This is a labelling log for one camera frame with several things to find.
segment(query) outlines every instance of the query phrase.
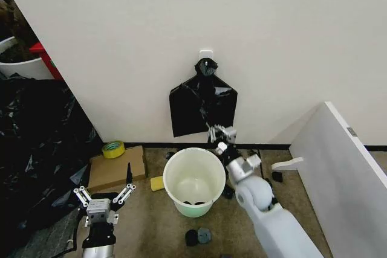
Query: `black plastic bag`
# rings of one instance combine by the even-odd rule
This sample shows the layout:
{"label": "black plastic bag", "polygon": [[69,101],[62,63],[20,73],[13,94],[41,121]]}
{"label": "black plastic bag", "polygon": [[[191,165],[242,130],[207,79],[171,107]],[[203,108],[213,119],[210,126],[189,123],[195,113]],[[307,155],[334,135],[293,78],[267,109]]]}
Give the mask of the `black plastic bag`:
{"label": "black plastic bag", "polygon": [[71,194],[102,141],[57,80],[0,80],[0,173],[8,250],[78,205]]}
{"label": "black plastic bag", "polygon": [[214,75],[218,65],[201,59],[196,76],[169,94],[174,137],[205,132],[209,126],[232,126],[238,93]]}

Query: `yellow tape roll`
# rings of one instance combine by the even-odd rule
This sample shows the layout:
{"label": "yellow tape roll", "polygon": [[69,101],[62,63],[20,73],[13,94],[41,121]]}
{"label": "yellow tape roll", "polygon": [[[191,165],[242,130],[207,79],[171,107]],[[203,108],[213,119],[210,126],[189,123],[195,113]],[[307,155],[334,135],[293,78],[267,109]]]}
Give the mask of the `yellow tape roll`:
{"label": "yellow tape roll", "polygon": [[105,158],[116,158],[123,155],[124,152],[125,147],[120,140],[109,142],[102,147],[102,153]]}

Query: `cardboard box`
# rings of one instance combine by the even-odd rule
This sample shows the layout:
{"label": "cardboard box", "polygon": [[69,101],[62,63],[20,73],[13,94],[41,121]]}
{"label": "cardboard box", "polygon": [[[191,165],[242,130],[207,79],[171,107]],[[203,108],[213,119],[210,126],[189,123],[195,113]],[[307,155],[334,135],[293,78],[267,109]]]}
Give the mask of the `cardboard box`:
{"label": "cardboard box", "polygon": [[133,181],[146,178],[143,161],[143,147],[127,148],[125,153],[117,158],[107,159],[103,155],[92,157],[88,190],[96,192],[117,185],[126,184],[128,163],[131,163]]}

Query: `yellow sponge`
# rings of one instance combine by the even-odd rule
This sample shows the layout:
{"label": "yellow sponge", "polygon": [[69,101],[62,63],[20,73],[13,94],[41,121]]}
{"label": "yellow sponge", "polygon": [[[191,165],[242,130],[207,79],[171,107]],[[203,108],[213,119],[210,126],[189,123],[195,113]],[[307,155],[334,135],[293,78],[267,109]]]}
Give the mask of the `yellow sponge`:
{"label": "yellow sponge", "polygon": [[151,190],[153,192],[157,190],[162,190],[164,188],[163,176],[158,176],[156,178],[151,178]]}

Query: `gray carpet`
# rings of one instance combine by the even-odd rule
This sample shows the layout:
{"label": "gray carpet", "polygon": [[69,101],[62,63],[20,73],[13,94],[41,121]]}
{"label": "gray carpet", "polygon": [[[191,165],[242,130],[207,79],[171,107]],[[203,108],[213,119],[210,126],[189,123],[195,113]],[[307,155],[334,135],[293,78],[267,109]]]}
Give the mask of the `gray carpet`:
{"label": "gray carpet", "polygon": [[[120,222],[115,228],[116,257],[266,257],[256,240],[253,226],[235,199],[223,197],[203,217],[190,219],[177,212],[164,190],[152,192],[149,179],[163,174],[165,154],[173,149],[145,149],[149,178],[135,182],[137,190],[120,210]],[[248,150],[241,151],[244,156]],[[387,169],[387,152],[371,153],[381,168]],[[270,165],[291,159],[287,150],[261,150],[265,177],[271,178]],[[273,190],[284,208],[290,210],[311,237],[324,257],[332,257],[324,234],[314,214],[301,179],[296,171],[283,173],[284,182],[274,182]],[[72,212],[50,228],[37,231],[28,244],[16,250],[9,258],[50,258],[66,247],[71,238],[76,212]],[[184,234],[190,228],[210,228],[213,240],[207,245],[187,248]],[[80,245],[88,229],[80,223],[76,253],[66,258],[82,257]]]}

